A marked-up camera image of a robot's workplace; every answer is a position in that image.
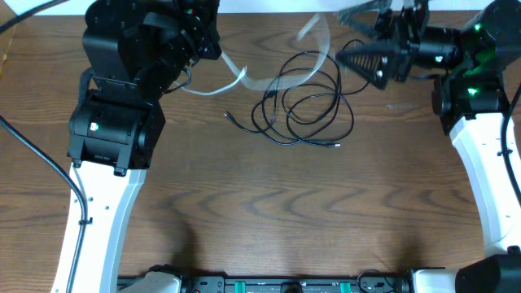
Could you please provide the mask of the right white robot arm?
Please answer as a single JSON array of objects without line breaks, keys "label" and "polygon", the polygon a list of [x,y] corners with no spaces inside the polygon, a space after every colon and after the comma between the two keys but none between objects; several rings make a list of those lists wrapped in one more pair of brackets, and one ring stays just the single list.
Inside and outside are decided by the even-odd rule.
[{"label": "right white robot arm", "polygon": [[433,112],[465,167],[478,208],[484,258],[467,267],[411,269],[392,292],[517,292],[520,289],[520,155],[514,135],[517,98],[503,71],[520,56],[520,3],[494,0],[463,28],[432,27],[426,1],[399,15],[388,1],[339,12],[339,22],[368,37],[336,54],[346,67],[384,89],[414,66],[430,70]]}]

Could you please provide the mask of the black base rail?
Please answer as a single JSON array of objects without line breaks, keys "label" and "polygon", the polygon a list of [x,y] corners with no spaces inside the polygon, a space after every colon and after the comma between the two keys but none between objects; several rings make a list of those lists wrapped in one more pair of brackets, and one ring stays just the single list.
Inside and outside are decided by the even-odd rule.
[{"label": "black base rail", "polygon": [[413,293],[407,277],[396,277],[367,269],[359,275],[337,278],[326,277],[253,277],[229,276],[226,273],[204,271],[187,272],[170,265],[155,265],[150,273],[166,273],[181,281],[181,292],[185,293]]}]

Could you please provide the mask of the cardboard panel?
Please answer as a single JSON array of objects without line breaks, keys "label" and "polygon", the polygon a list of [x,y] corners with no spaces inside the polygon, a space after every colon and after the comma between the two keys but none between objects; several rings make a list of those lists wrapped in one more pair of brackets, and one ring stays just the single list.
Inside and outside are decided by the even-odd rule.
[{"label": "cardboard panel", "polygon": [[[14,19],[17,14],[6,4],[4,0],[0,3],[0,21],[1,24],[5,24],[7,21]],[[0,72],[3,71],[5,63],[7,61],[7,55],[12,43],[12,39],[15,34],[15,28],[9,28],[7,31],[1,34],[0,37]]]}]

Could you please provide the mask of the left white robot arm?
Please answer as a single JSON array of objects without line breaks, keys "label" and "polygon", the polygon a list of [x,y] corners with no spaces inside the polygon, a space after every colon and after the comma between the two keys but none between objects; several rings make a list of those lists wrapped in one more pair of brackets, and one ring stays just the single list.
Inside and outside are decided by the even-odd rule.
[{"label": "left white robot arm", "polygon": [[165,124],[160,99],[221,55],[219,0],[93,2],[70,121],[73,181],[55,292],[114,292],[126,228]]}]

